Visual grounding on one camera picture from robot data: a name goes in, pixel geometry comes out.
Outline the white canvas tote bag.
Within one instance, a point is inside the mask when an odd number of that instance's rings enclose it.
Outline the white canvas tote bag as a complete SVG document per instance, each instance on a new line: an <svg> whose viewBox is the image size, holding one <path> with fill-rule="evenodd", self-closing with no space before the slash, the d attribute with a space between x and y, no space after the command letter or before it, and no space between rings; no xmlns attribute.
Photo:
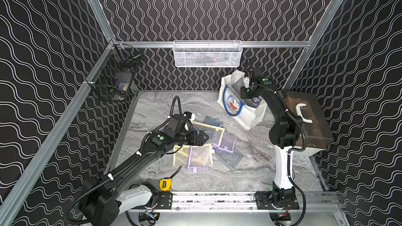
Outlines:
<svg viewBox="0 0 402 226"><path fill-rule="evenodd" d="M222 77L217 103L242 128L249 131L263 120L268 105L260 97L256 103L252 99L240 97L240 90L247 81L245 73L239 70Z"/></svg>

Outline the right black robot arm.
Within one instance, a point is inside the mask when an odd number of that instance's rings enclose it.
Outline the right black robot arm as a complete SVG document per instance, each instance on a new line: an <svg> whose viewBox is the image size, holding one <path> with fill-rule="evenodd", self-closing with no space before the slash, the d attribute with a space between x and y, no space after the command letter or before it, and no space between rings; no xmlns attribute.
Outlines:
<svg viewBox="0 0 402 226"><path fill-rule="evenodd" d="M301 191L292 179L294 152L306 149L306 135L302 129L302 118L292 112L283 95L273 81L262 76L261 70L246 72L249 82L241 88L241 98L262 98L274 117L269 139L275 149L275 178L269 200L276 209L299 209L296 192Z"/></svg>

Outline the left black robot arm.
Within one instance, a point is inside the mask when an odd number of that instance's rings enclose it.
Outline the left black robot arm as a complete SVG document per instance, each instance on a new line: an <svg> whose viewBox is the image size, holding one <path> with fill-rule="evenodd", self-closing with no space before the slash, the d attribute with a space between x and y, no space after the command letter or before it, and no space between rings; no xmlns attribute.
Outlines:
<svg viewBox="0 0 402 226"><path fill-rule="evenodd" d="M144 136L131 157L102 177L85 181L81 195L64 212L68 225L111 225L121 213L142 204L139 199L129 203L121 199L132 178L164 155L175 154L176 145L203 146L207 142L209 136L205 132L193 129L195 115L181 109L175 114L175 106L181 107L178 96L172 101L167 120Z"/></svg>

